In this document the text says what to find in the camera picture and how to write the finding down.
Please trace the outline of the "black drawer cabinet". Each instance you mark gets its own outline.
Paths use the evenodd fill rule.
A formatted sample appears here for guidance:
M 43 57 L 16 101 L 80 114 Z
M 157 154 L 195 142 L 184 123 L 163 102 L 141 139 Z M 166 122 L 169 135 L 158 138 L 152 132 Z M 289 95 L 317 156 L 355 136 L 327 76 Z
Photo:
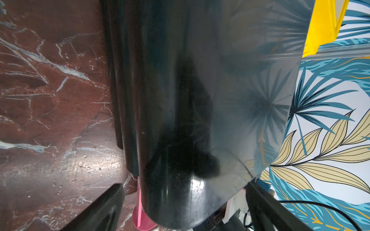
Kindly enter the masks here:
M 204 222 L 278 157 L 314 1 L 102 1 L 143 209 Z

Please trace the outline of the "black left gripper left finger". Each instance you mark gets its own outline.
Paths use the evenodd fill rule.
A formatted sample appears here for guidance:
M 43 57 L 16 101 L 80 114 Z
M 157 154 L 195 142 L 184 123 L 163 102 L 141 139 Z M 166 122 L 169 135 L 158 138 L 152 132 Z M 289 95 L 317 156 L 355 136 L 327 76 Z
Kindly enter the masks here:
M 62 228 L 63 231 L 115 231 L 124 202 L 124 189 L 116 183 Z

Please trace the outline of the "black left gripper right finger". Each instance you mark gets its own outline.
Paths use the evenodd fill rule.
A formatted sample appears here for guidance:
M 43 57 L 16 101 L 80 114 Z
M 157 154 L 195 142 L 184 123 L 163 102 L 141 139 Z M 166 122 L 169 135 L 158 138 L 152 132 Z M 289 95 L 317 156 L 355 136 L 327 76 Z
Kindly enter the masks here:
M 255 231 L 310 231 L 271 194 L 255 182 L 246 187 L 246 201 Z

